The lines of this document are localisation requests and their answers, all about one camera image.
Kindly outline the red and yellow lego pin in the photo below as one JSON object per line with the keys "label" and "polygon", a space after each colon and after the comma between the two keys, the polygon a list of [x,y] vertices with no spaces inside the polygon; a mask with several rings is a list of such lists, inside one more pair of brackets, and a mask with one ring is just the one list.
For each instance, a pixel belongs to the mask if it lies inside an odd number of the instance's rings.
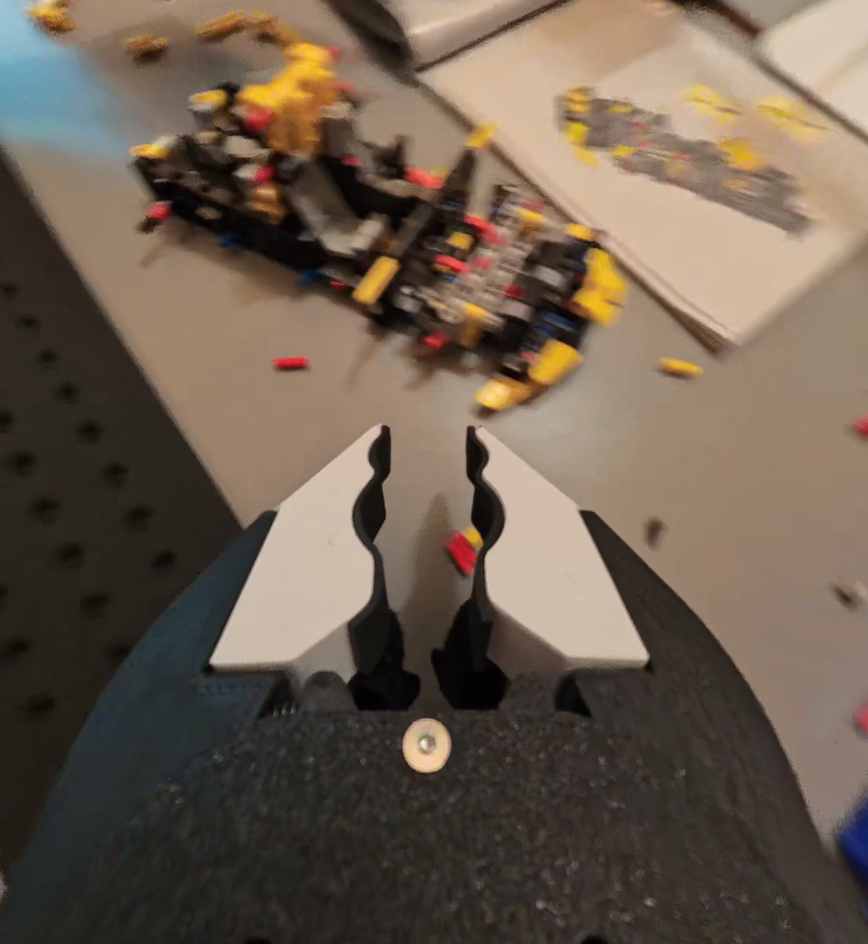
{"label": "red and yellow lego pin", "polygon": [[477,557],[483,545],[484,541],[478,529],[469,526],[462,531],[452,531],[444,546],[458,572],[469,577],[475,571]]}

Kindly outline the pile of yellow lego pieces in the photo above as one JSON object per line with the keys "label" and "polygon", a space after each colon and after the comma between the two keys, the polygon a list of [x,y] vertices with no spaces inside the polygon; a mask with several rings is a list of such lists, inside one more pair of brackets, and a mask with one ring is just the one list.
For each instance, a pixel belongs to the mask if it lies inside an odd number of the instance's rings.
{"label": "pile of yellow lego pieces", "polygon": [[[48,35],[64,36],[76,29],[72,2],[36,2],[28,6],[27,16],[39,30]],[[256,41],[282,47],[297,41],[294,33],[285,34],[283,25],[275,16],[261,11],[246,14],[240,10],[231,10],[227,14],[205,21],[195,28],[193,33],[194,37],[204,44],[223,42],[244,33],[251,35]],[[148,29],[123,37],[122,47],[128,58],[143,62],[162,57],[170,48],[170,41],[167,37]]]}

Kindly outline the black yellow lego car chassis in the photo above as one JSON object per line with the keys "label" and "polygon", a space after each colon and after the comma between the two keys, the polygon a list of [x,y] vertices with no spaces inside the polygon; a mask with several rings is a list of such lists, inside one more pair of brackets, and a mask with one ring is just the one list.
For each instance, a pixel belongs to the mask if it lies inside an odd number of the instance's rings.
{"label": "black yellow lego car chassis", "polygon": [[527,403],[584,360],[595,327],[622,313],[627,284],[597,233],[546,216],[529,190],[495,185],[471,208],[492,130],[477,126],[444,175],[411,167],[407,140],[359,133],[361,103],[337,51],[282,30],[283,65],[260,81],[190,96],[190,131],[130,150],[152,196],[139,223],[204,228],[308,284],[348,295],[380,327],[402,329],[420,358],[485,357],[483,414]]}

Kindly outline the lego instruction booklet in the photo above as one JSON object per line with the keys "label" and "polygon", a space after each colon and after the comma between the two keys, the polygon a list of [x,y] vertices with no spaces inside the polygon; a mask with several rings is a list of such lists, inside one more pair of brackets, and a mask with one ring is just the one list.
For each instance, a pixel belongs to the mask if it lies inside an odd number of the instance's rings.
{"label": "lego instruction booklet", "polygon": [[868,238],[868,145],[673,2],[398,2],[420,79],[730,348]]}

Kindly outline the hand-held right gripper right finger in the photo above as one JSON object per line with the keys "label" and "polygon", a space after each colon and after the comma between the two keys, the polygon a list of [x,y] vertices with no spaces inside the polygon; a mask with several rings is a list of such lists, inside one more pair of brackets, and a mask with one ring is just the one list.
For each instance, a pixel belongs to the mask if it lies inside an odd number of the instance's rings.
{"label": "hand-held right gripper right finger", "polygon": [[483,427],[467,431],[483,538],[477,642],[503,673],[641,669],[649,653],[579,506]]}

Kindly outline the black perforated panel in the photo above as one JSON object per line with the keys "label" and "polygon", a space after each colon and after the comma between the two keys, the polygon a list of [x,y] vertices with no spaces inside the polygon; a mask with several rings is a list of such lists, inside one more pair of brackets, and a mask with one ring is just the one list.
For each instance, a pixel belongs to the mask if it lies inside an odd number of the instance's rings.
{"label": "black perforated panel", "polygon": [[239,532],[0,152],[0,872],[93,703]]}

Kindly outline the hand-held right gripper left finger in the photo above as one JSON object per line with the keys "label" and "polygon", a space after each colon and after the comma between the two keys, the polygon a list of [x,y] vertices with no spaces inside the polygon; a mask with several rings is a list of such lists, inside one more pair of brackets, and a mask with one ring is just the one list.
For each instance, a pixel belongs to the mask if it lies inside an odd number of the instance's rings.
{"label": "hand-held right gripper left finger", "polygon": [[384,505],[366,512],[391,467],[391,434],[373,426],[275,509],[275,516],[209,657],[218,673],[332,671],[370,661],[357,619],[384,596],[375,545]]}

